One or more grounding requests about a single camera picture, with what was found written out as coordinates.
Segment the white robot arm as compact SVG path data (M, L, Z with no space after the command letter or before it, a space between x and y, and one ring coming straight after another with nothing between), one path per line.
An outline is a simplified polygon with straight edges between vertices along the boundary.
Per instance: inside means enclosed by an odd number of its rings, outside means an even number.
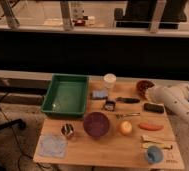
M189 124L189 84L175 86L155 85L148 88L145 97L153 103L162 103Z

